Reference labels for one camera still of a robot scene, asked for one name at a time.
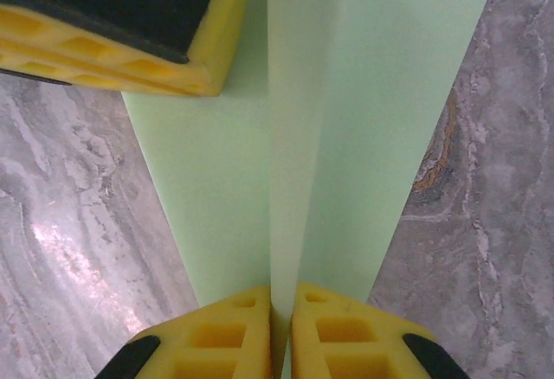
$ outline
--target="marble floor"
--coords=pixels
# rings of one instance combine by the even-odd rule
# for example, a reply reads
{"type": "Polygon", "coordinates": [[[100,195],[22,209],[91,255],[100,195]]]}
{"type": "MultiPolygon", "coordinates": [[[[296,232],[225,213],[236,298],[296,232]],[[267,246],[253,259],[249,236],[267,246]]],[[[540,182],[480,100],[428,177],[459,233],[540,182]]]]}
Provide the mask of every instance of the marble floor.
{"type": "MultiPolygon", "coordinates": [[[[488,0],[369,301],[554,378],[554,0],[488,0]]],[[[196,307],[119,94],[0,76],[0,368],[93,377],[196,307]]]]}

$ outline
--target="light green panel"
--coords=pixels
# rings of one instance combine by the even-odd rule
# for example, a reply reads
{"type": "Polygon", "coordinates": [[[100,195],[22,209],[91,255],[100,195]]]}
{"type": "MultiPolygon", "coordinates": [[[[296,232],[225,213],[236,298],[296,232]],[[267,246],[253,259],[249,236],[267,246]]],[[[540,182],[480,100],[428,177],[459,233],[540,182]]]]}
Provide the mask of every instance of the light green panel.
{"type": "Polygon", "coordinates": [[[337,0],[267,0],[274,376],[293,312],[337,0]]]}
{"type": "Polygon", "coordinates": [[[301,278],[366,300],[485,1],[338,0],[301,278]]]}
{"type": "Polygon", "coordinates": [[[124,98],[199,304],[268,284],[267,0],[221,96],[124,98]]]}
{"type": "Polygon", "coordinates": [[[222,96],[124,95],[201,305],[367,297],[484,2],[250,0],[222,96]]]}

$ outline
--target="yellow corner bracket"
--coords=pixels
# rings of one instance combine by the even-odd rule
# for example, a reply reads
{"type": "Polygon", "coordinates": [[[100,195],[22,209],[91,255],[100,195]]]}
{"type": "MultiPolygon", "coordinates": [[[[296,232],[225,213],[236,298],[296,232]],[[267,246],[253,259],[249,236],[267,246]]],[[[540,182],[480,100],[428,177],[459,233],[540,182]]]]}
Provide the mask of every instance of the yellow corner bracket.
{"type": "Polygon", "coordinates": [[[0,68],[85,87],[218,95],[235,55],[246,3],[209,0],[184,63],[168,61],[21,5],[0,4],[0,68]]]}
{"type": "MultiPolygon", "coordinates": [[[[271,379],[270,291],[257,287],[142,331],[96,379],[271,379]]],[[[468,379],[421,326],[300,282],[293,379],[468,379]]]]}

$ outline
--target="black edge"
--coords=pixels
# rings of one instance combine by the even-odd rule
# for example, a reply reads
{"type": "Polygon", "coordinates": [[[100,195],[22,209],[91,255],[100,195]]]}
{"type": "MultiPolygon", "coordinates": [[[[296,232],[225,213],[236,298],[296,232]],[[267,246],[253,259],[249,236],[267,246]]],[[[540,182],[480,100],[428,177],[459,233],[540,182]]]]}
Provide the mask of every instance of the black edge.
{"type": "Polygon", "coordinates": [[[126,344],[95,379],[133,379],[160,343],[158,336],[146,336],[126,344]]]}
{"type": "Polygon", "coordinates": [[[412,333],[402,339],[431,379],[470,379],[439,344],[412,333]]]}
{"type": "Polygon", "coordinates": [[[16,76],[18,78],[24,78],[24,79],[31,79],[31,80],[39,80],[40,82],[46,82],[51,83],[53,85],[64,85],[64,86],[71,86],[71,83],[64,82],[63,80],[56,80],[56,79],[50,79],[50,78],[43,78],[42,76],[35,76],[33,74],[24,74],[23,72],[15,72],[13,70],[8,69],[2,69],[0,67],[0,74],[10,74],[11,76],[16,76]]]}

